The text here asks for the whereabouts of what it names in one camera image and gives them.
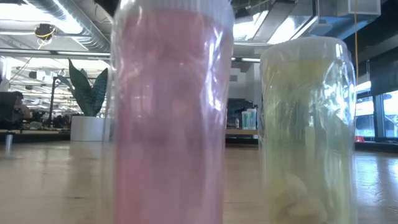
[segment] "potted plant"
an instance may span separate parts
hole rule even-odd
[[[105,100],[106,85],[108,82],[108,69],[101,72],[91,87],[87,73],[78,70],[69,59],[70,81],[63,76],[58,76],[61,83],[69,86],[84,116],[73,116],[70,131],[71,141],[102,141],[104,118],[97,118]]]

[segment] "person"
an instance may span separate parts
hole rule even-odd
[[[12,112],[12,121],[29,119],[29,108],[26,105],[22,104],[22,99],[24,99],[24,95],[19,91],[15,91],[14,94],[17,95],[17,100],[15,101],[14,111]]]

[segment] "bottle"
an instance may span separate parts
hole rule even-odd
[[[222,224],[229,1],[122,0],[114,20],[112,222]]]
[[[355,79],[346,44],[307,37],[262,56],[270,224],[355,224]]]
[[[250,122],[249,129],[256,130],[257,129],[257,109],[248,109],[248,113],[250,113]]]
[[[239,118],[235,118],[235,127],[239,129]]]
[[[242,112],[242,129],[243,130],[249,129],[248,119],[249,119],[249,113],[247,111],[243,111]]]

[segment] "white planter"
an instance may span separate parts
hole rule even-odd
[[[73,116],[70,140],[102,141],[104,122],[104,118]]]

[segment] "window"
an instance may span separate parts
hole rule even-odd
[[[356,101],[355,135],[374,137],[373,97],[364,97]]]
[[[370,81],[364,82],[356,86],[356,94],[366,93],[371,91],[372,83]]]
[[[398,137],[398,91],[383,94],[384,131],[387,138]]]

